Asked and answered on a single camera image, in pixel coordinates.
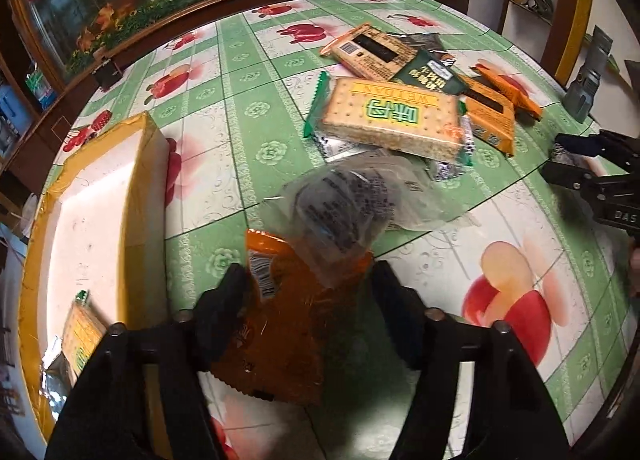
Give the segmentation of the silver foil snack packet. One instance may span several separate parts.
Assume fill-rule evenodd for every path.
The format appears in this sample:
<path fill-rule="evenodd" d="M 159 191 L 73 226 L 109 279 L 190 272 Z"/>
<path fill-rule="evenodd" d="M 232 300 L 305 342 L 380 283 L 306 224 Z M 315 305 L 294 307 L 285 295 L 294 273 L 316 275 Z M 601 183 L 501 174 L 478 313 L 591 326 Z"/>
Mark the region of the silver foil snack packet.
<path fill-rule="evenodd" d="M 449 53 L 444 45 L 442 45 L 442 41 L 440 37 L 436 33 L 420 33 L 420 34 L 392 34 L 393 38 L 399 40 L 399 42 L 403 42 L 405 45 L 414 48 L 420 49 L 425 52 L 428 52 L 431 56 L 434 56 L 440 63 L 445 66 L 453 66 L 454 62 L 456 62 L 456 58 Z"/>

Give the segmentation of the clear dark snack packet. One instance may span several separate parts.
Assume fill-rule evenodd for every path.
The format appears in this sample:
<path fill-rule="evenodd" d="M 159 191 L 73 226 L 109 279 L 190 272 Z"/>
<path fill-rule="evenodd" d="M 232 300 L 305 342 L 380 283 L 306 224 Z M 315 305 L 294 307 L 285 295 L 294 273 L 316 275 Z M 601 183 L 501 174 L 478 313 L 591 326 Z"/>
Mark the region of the clear dark snack packet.
<path fill-rule="evenodd" d="M 259 204 L 323 287 L 337 287 L 388 228 L 429 232 L 476 220 L 425 169 L 400 155 L 363 152 L 311 169 Z"/>

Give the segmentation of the dark green cracker packet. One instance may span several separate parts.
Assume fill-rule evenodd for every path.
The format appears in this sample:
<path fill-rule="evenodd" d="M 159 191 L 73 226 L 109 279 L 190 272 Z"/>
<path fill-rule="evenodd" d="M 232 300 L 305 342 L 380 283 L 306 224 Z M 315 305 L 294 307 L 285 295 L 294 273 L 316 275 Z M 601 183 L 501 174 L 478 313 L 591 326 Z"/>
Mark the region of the dark green cracker packet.
<path fill-rule="evenodd" d="M 393 78 L 393 82 L 416 86 L 442 94 L 463 94 L 468 85 L 428 51 L 419 49 Z"/>

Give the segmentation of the orange snack packet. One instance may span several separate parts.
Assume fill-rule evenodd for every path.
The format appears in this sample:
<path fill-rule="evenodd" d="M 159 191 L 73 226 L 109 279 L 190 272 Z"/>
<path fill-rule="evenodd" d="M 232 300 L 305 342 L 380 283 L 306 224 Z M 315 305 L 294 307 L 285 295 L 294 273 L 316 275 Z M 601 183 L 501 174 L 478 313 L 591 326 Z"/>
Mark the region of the orange snack packet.
<path fill-rule="evenodd" d="M 210 372 L 240 393 L 317 405 L 324 349 L 355 307 L 372 254 L 357 258 L 337 287 L 323 287 L 285 240 L 245 232 L 250 300 L 224 354 Z"/>

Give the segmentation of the small black jar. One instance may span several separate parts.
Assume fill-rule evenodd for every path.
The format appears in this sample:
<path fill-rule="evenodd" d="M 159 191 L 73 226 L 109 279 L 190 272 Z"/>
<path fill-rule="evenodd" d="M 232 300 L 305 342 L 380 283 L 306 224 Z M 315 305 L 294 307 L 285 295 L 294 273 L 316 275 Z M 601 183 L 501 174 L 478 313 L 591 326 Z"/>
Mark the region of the small black jar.
<path fill-rule="evenodd" d="M 105 58 L 94 69 L 92 76 L 99 88 L 107 92 L 122 79 L 122 70 L 113 59 Z"/>

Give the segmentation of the tan barcode cracker pack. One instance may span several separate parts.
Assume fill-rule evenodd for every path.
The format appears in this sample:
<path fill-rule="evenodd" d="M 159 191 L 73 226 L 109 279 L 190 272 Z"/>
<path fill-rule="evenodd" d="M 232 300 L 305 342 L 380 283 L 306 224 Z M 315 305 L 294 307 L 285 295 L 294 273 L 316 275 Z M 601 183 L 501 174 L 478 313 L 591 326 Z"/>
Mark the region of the tan barcode cracker pack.
<path fill-rule="evenodd" d="M 418 54 L 398 38 L 363 23 L 320 49 L 352 74 L 375 82 L 392 80 Z"/>

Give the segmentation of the orange cracker pack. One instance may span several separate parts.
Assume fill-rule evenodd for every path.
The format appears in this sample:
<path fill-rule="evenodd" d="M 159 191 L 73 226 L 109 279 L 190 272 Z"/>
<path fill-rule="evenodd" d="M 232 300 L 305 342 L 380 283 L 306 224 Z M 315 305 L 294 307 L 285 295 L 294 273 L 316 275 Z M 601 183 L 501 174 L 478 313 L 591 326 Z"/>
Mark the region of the orange cracker pack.
<path fill-rule="evenodd" d="M 513 157 L 515 154 L 515 112 L 509 99 L 478 80 L 460 75 L 466 88 L 466 113 L 470 116 L 473 134 L 489 146 Z"/>

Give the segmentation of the small blue-white candy packet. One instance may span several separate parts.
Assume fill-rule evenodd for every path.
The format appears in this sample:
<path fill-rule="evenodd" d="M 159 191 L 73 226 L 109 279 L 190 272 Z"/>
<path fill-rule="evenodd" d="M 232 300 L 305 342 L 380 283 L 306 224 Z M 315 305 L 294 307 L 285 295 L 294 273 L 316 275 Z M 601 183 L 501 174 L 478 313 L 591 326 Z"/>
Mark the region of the small blue-white candy packet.
<path fill-rule="evenodd" d="M 471 120 L 468 114 L 459 116 L 461 129 L 461 149 L 459 152 L 459 163 L 465 166 L 472 166 L 472 156 L 475 152 L 475 142 Z"/>

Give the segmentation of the cracker pack inside box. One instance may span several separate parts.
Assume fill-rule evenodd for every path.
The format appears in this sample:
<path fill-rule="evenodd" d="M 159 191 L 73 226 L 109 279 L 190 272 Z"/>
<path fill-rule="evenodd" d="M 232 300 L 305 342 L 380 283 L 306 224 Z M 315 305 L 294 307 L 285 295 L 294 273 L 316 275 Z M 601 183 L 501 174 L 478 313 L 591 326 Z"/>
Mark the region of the cracker pack inside box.
<path fill-rule="evenodd" d="M 78 380 L 106 331 L 93 309 L 90 293 L 79 291 L 67 313 L 61 336 L 55 336 L 42 359 L 40 393 L 53 417 L 61 413 L 70 390 Z"/>

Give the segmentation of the green-edged cracker pack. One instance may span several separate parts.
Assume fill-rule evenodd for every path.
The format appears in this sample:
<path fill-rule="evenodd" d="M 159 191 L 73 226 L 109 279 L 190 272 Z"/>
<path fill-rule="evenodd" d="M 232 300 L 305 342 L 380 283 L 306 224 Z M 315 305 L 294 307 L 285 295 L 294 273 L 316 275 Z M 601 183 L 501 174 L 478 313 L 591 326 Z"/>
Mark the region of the green-edged cracker pack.
<path fill-rule="evenodd" d="M 459 163 L 461 101 L 397 82 L 320 74 L 303 136 Z"/>

